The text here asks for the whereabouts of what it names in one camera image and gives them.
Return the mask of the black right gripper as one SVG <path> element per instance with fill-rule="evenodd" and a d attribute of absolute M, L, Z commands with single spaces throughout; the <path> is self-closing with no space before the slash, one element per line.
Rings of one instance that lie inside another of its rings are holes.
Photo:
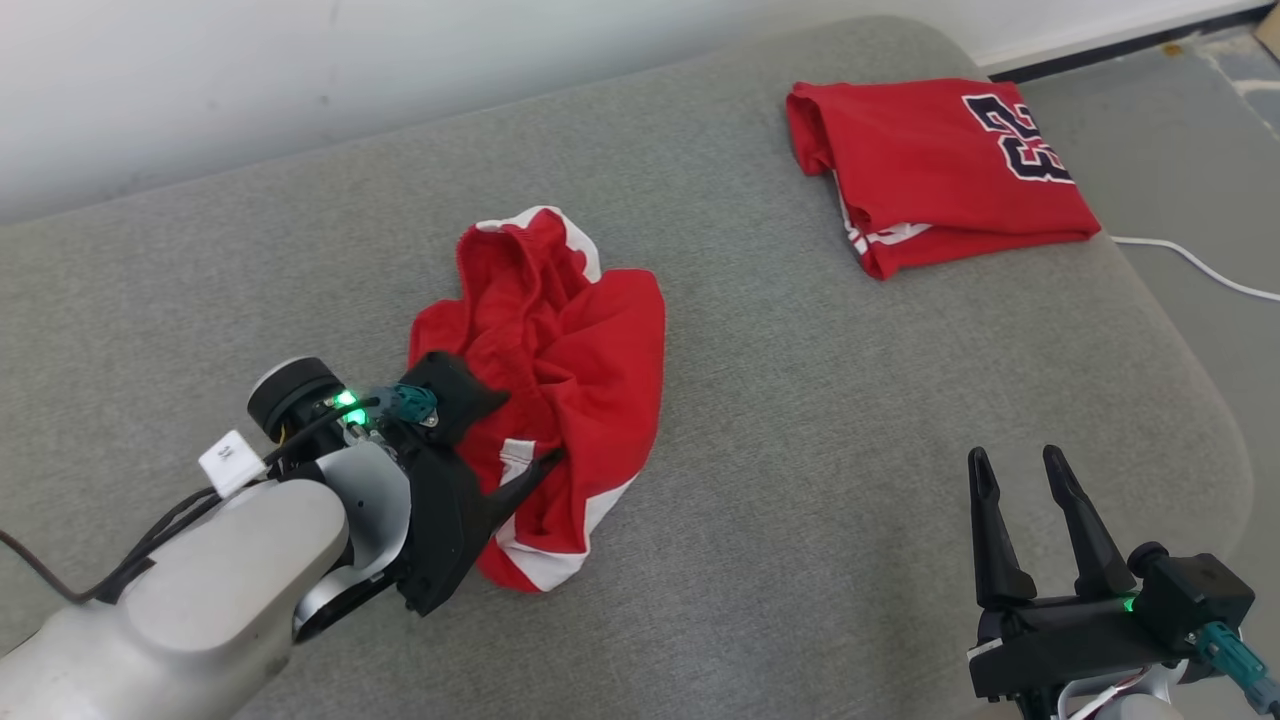
<path fill-rule="evenodd" d="M 1029 603 L 1038 591 L 1021 570 L 984 448 L 968 455 L 975 598 L 975 655 L 968 660 L 979 698 L 1062 689 L 1068 683 L 1190 657 L 1185 641 L 1162 641 L 1120 598 L 1135 589 L 1114 538 L 1062 450 L 1043 447 L 1050 492 L 1061 509 L 1076 565 L 1075 596 Z"/>

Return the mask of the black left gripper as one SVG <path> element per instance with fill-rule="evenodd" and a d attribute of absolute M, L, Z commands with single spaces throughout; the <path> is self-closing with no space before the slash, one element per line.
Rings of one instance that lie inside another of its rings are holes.
<path fill-rule="evenodd" d="M 458 589 L 488 541 L 503 533 L 521 505 L 564 459 L 563 448 L 486 448 L 500 464 L 489 495 L 452 448 L 426 446 L 410 465 L 410 533 L 403 547 L 406 607 L 425 618 Z"/>

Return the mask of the red white-trimmed shorts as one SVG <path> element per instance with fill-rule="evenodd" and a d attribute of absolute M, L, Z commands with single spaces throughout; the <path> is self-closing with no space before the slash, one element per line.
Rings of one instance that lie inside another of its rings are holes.
<path fill-rule="evenodd" d="M 508 393 L 460 447 L 484 492 L 559 452 L 479 559 L 497 585 L 553 591 L 585 564 L 657 442 L 666 302 L 649 270 L 603 269 L 594 242 L 553 206 L 479 222 L 454 258 L 461 296 L 415 318 L 410 360 L 451 354 Z"/>

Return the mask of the red basketball jersey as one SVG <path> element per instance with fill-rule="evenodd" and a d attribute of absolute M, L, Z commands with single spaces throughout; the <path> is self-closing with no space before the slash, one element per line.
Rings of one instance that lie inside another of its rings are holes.
<path fill-rule="evenodd" d="M 833 179 L 874 279 L 1101 231 L 1012 83 L 797 83 L 785 110 L 797 164 Z"/>

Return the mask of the white wall baseboard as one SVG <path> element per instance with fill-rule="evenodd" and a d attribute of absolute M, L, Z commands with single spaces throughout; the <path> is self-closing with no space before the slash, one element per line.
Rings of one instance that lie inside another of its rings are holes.
<path fill-rule="evenodd" d="M 1129 12 L 1116 19 L 1098 20 L 1079 29 L 1055 31 L 1018 40 L 1006 47 L 975 53 L 973 60 L 993 79 L 1024 83 L 1197 35 L 1254 24 L 1275 3 L 1276 0 L 1158 0 L 1151 9 Z"/>

